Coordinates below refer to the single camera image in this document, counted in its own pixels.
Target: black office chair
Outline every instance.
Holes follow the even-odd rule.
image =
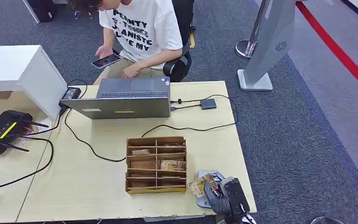
[[[182,57],[165,63],[163,72],[166,76],[171,78],[171,82],[180,82],[187,76],[192,64],[192,58],[189,52],[189,37],[190,26],[193,21],[194,0],[172,0],[172,3],[176,18],[178,19],[180,35],[182,36],[183,52]]]

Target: floor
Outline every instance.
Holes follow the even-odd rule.
[[[307,7],[358,63],[358,17],[339,0]],[[196,0],[196,48],[185,81],[225,80],[255,195],[258,223],[307,224],[331,216],[358,224],[358,82],[296,13],[295,45],[270,73],[274,90],[242,92],[236,70],[246,62],[235,43],[250,36],[253,0]],[[41,44],[62,76],[91,83],[101,44],[97,16],[73,20],[67,7],[36,25],[21,1],[0,0],[0,45]],[[142,220],[104,223],[142,223]],[[167,223],[213,223],[211,217]]]

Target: phone screen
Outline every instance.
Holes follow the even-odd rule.
[[[107,57],[104,57],[104,58],[94,61],[92,64],[98,68],[102,68],[102,67],[104,67],[108,64],[112,64],[113,62],[116,62],[118,60],[120,60],[120,58],[117,55],[109,55]]]

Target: laptop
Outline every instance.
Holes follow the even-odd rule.
[[[96,98],[60,102],[90,119],[168,118],[170,79],[106,78],[101,81]]]

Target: speaker grille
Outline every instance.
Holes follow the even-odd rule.
[[[276,51],[283,51],[288,47],[288,43],[286,41],[279,42],[275,45]]]

